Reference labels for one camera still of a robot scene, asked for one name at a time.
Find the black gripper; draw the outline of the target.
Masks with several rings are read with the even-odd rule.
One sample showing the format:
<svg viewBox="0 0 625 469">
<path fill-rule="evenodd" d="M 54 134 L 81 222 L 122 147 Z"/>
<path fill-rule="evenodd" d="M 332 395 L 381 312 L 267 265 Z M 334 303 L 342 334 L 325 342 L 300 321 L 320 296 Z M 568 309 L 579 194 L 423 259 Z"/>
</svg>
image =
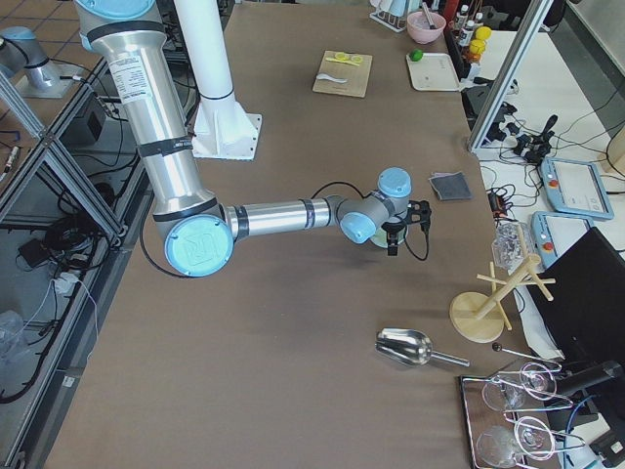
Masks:
<svg viewBox="0 0 625 469">
<path fill-rule="evenodd" d="M 396 221 L 388 221 L 382 225 L 383 231 L 386 233 L 387 254 L 389 256 L 397 255 L 397 247 L 399 241 L 405 236 L 407 224 L 403 219 Z"/>
</svg>

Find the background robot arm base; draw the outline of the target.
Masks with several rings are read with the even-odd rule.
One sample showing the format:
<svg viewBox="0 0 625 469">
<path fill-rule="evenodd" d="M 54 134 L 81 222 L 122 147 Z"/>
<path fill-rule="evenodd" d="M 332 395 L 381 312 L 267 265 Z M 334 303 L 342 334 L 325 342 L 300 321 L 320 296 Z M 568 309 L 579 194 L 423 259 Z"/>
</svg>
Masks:
<svg viewBox="0 0 625 469">
<path fill-rule="evenodd" d="M 34 32 L 25 26 L 10 26 L 1 30 L 1 74 L 13 78 L 20 72 L 23 77 L 16 88 L 23 97 L 61 99 L 70 86 Z"/>
</svg>

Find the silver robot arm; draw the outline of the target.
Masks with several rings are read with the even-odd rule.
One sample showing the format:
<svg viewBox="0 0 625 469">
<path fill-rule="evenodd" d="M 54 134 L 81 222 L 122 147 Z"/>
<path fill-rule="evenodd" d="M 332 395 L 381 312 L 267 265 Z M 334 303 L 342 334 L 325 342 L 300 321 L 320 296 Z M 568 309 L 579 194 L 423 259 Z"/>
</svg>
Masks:
<svg viewBox="0 0 625 469">
<path fill-rule="evenodd" d="M 84 46 L 104 57 L 154 190 L 153 219 L 176 277 L 206 277 L 248 236 L 336 226 L 364 243 L 406 219 L 408 173 L 384 170 L 368 195 L 225 206 L 206 189 L 200 157 L 250 160 L 262 118 L 237 101 L 219 10 L 213 1 L 179 1 L 175 10 L 200 102 L 187 126 L 163 47 L 166 34 L 152 1 L 79 1 Z"/>
</svg>

